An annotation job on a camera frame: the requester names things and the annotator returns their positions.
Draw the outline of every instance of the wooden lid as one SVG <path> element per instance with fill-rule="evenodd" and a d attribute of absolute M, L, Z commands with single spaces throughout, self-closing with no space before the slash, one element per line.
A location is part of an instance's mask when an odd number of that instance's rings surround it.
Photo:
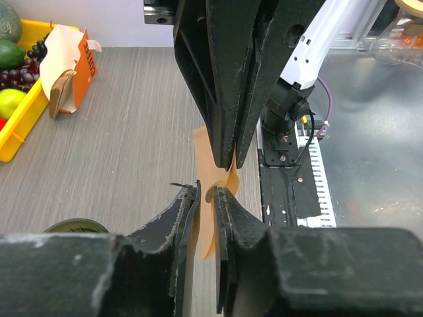
<path fill-rule="evenodd" d="M 395 0 L 395 3 L 407 13 L 423 18 L 423 2 L 420 0 Z"/>

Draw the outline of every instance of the yellow plastic tray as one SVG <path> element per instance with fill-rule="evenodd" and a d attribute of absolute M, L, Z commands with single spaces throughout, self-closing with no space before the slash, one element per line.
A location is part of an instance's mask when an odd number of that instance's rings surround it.
<path fill-rule="evenodd" d="M 52 30 L 52 26 L 55 26 L 29 20 L 21 22 L 22 37 L 18 46 L 26 50 L 30 50 L 38 40 L 42 40 Z M 1 162 L 9 162 L 14 157 L 47 105 L 48 99 L 42 90 L 41 81 L 38 80 L 0 131 Z"/>

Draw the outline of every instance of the cantaloupe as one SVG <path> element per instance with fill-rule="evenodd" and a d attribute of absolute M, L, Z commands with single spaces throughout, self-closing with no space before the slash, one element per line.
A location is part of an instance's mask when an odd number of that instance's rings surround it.
<path fill-rule="evenodd" d="M 0 0 L 0 39 L 17 43 L 22 34 L 18 13 L 6 0 Z"/>

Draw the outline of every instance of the avocado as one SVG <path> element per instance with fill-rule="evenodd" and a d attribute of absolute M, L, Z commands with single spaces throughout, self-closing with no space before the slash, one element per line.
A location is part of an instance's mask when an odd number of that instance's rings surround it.
<path fill-rule="evenodd" d="M 22 35 L 22 24 L 17 12 L 6 0 L 0 0 L 0 39 L 17 43 Z"/>
<path fill-rule="evenodd" d="M 8 40 L 0 40 L 0 69 L 19 68 L 26 51 Z"/>

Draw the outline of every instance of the piece of orange paper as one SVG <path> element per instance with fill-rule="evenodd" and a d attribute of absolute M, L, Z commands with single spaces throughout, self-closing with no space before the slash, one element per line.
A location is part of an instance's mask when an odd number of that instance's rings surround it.
<path fill-rule="evenodd" d="M 239 188 L 237 166 L 234 163 L 227 172 L 218 168 L 213 159 L 212 148 L 205 126 L 194 130 L 197 179 L 201 181 L 200 233 L 198 254 L 204 260 L 215 252 L 213 191 L 215 186 L 228 188 L 235 195 Z"/>

